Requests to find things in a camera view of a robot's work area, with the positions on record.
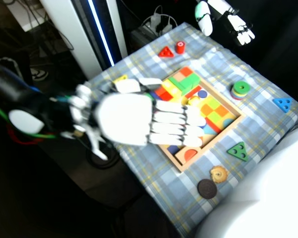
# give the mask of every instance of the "robotic arm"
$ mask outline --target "robotic arm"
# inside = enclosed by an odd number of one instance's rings
[[[125,79],[116,84],[118,92],[100,102],[92,99],[86,83],[78,85],[75,95],[63,102],[30,88],[0,66],[0,102],[4,101],[8,119],[16,129],[27,134],[53,132],[71,139],[86,133],[93,153],[103,160],[107,157],[99,150],[99,142],[106,139],[138,146],[201,146],[199,137],[204,131],[200,126],[206,121],[198,109],[152,101],[141,94],[141,88],[152,89],[161,83],[160,79]]]
[[[213,31],[209,7],[214,10],[213,12],[217,16],[225,17],[225,25],[238,44],[241,46],[247,45],[255,39],[254,33],[247,26],[246,22],[224,0],[202,0],[195,7],[195,18],[204,35],[209,36]]]

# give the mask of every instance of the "plaid tablecloth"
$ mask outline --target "plaid tablecloth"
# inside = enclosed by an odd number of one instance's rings
[[[164,46],[169,46],[175,52],[177,41],[186,43],[183,55],[175,53],[173,58],[157,56]],[[289,95],[229,50],[186,23],[126,57],[90,82],[95,98],[100,99],[102,93],[98,89],[105,89],[108,82],[123,74],[129,78],[164,79],[186,65],[243,110],[246,119],[183,173],[178,172],[156,145],[116,145],[124,161],[184,237],[188,237],[192,229],[285,133],[298,124],[298,102],[293,100],[291,110],[285,114],[272,100]],[[245,80],[251,85],[250,92],[242,101],[234,100],[229,94],[232,84],[238,80]],[[245,142],[248,162],[226,152],[241,141]],[[210,169],[216,165],[224,166],[229,176],[226,182],[217,185],[216,197],[206,200],[199,195],[197,184],[202,179],[209,179]]]

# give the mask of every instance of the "green triangle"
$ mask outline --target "green triangle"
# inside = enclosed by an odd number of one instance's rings
[[[227,151],[230,155],[233,155],[243,161],[248,161],[248,156],[245,149],[244,142],[239,142]]]

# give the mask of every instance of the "led light strip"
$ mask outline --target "led light strip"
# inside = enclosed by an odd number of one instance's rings
[[[103,32],[103,29],[101,28],[101,25],[100,25],[100,22],[99,22],[97,13],[96,13],[96,9],[95,9],[94,3],[93,3],[92,0],[88,0],[88,4],[89,4],[89,7],[90,7],[91,12],[93,14],[93,17],[94,17],[95,23],[97,25],[97,28],[98,28],[100,37],[101,37],[101,39],[103,41],[103,44],[105,46],[105,50],[107,52],[107,55],[108,55],[110,64],[111,64],[111,66],[114,66],[115,64],[114,64],[113,58],[111,57],[110,50],[108,48],[107,41],[106,41],[106,38],[105,38],[105,35],[104,35],[104,32]]]

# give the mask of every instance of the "red spool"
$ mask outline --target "red spool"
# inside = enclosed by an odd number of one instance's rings
[[[179,42],[177,42],[177,44],[175,46],[175,51],[178,54],[183,54],[184,53],[184,48],[185,48],[185,43],[183,41],[179,41]]]

